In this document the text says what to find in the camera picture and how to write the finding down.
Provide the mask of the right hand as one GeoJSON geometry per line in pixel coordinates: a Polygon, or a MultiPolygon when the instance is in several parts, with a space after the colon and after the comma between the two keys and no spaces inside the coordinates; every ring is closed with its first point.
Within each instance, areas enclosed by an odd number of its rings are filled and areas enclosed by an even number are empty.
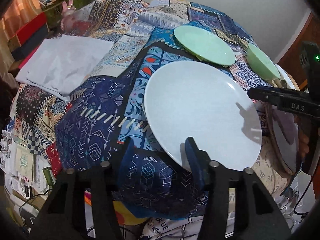
{"type": "Polygon", "coordinates": [[[309,153],[309,137],[303,132],[300,127],[300,118],[295,115],[294,122],[298,125],[298,141],[299,141],[299,150],[298,154],[302,161],[306,158],[306,155],[309,153]]]}

